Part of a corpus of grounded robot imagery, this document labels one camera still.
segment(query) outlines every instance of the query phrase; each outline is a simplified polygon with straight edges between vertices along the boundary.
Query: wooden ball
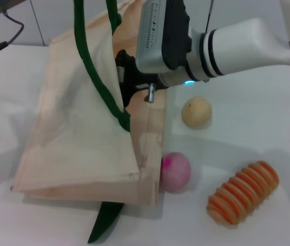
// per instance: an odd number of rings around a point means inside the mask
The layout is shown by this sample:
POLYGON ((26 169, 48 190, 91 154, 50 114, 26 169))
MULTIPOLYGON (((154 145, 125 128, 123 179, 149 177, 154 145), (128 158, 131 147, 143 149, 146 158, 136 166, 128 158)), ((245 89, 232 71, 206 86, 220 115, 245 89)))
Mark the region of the wooden ball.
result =
POLYGON ((211 118, 211 105, 204 97, 196 96, 188 100, 181 110, 181 118, 186 126, 200 128, 211 118))

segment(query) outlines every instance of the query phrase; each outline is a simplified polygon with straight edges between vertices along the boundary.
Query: ribbed toy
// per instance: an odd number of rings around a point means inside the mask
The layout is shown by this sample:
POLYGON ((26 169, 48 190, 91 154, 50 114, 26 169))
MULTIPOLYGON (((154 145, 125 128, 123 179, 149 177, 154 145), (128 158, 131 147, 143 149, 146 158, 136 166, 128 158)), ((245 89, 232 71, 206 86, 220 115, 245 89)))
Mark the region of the ribbed toy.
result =
POLYGON ((209 196, 206 209, 216 222, 237 225, 272 193, 278 183, 275 170, 267 162, 257 161, 209 196))

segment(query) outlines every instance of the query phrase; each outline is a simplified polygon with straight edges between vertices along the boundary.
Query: paper bag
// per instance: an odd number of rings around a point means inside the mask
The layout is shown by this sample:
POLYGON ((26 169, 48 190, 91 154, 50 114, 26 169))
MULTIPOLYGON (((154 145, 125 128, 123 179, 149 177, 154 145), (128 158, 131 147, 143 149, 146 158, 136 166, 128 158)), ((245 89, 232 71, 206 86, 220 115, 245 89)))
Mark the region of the paper bag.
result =
MULTIPOLYGON (((143 1, 120 4, 112 37, 107 11, 86 24, 94 66, 122 109, 114 57, 135 55, 143 1)), ((73 30, 51 42, 38 115, 13 191, 43 198, 157 204, 166 93, 133 96, 131 133, 111 115, 79 57, 73 30)))

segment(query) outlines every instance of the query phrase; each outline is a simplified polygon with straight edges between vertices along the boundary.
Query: green handle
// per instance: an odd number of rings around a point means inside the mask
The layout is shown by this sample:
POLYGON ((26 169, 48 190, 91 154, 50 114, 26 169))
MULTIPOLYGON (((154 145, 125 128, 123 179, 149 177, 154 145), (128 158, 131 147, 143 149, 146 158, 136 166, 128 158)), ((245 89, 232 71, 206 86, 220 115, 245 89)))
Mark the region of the green handle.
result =
MULTIPOLYGON (((115 29, 121 24, 121 15, 118 13, 116 0, 106 0, 106 4, 113 34, 115 29)), ((111 92, 101 81, 91 60, 86 39, 84 0, 74 0, 74 36, 79 55, 96 90, 112 115, 118 119, 119 124, 130 132, 130 114, 125 109, 120 111, 111 92)), ((102 202, 88 243, 95 242, 111 226, 118 217, 123 205, 124 203, 102 202)))

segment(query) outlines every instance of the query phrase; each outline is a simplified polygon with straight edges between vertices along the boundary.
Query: pink ball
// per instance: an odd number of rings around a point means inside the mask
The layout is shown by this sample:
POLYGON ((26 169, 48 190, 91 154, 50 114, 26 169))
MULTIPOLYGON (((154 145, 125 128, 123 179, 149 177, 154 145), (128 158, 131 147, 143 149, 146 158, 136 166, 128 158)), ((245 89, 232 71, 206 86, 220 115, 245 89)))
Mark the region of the pink ball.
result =
POLYGON ((162 159, 161 186, 168 192, 176 192, 187 185, 191 178, 191 165, 187 158, 172 152, 162 159))

